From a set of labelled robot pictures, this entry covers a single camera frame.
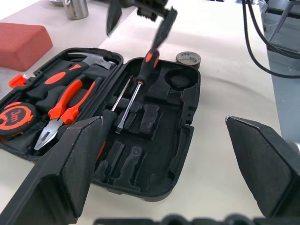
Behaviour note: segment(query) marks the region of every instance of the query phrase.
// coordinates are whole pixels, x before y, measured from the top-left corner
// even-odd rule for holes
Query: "orange tape measure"
[[[12,136],[25,132],[38,118],[35,106],[13,102],[0,113],[0,136]]]

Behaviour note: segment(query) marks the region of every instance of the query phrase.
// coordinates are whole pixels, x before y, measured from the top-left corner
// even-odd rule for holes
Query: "open tool case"
[[[68,106],[76,105],[96,80],[98,88],[82,105],[74,122],[102,115],[104,109],[111,109],[126,82],[133,76],[115,110],[118,119],[97,161],[93,183],[111,192],[138,196],[146,201],[167,197],[183,168],[199,101],[200,74],[189,66],[160,60],[150,80],[140,89],[122,132],[117,134],[116,126],[133,95],[136,87],[134,77],[138,75],[143,59],[132,59],[124,65],[122,56],[117,53],[89,48],[67,49],[38,69],[34,73],[35,78],[26,80],[24,84],[16,81],[16,87],[0,101],[1,112],[8,104],[22,102],[34,105],[38,113],[38,118],[28,130],[17,136],[2,138],[0,148],[18,157],[37,161],[62,137],[70,125],[60,127],[51,142],[39,151],[34,150],[41,130],[49,122],[48,110],[55,105],[65,87],[52,90],[51,94],[48,92],[46,98],[51,99],[51,104],[49,101],[45,104],[43,100],[38,102],[26,93],[58,71],[69,68],[71,63],[82,60],[68,58],[67,54],[72,52],[93,53],[116,63],[109,70],[94,64],[83,71],[83,86]]]

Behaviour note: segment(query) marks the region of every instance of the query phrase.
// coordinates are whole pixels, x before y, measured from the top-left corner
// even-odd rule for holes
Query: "roll of tape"
[[[176,62],[199,69],[201,57],[195,52],[181,52],[176,56]]]

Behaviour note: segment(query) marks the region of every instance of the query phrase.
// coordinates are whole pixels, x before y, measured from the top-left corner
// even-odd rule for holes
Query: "tool case latch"
[[[18,74],[15,76],[13,79],[11,79],[8,84],[11,88],[16,88],[16,87],[24,87],[26,86],[25,82],[27,81],[27,78],[25,74]]]

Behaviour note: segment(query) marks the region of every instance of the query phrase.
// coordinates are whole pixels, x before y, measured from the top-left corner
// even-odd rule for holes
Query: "red foam block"
[[[52,46],[43,26],[0,22],[0,67],[26,71]]]

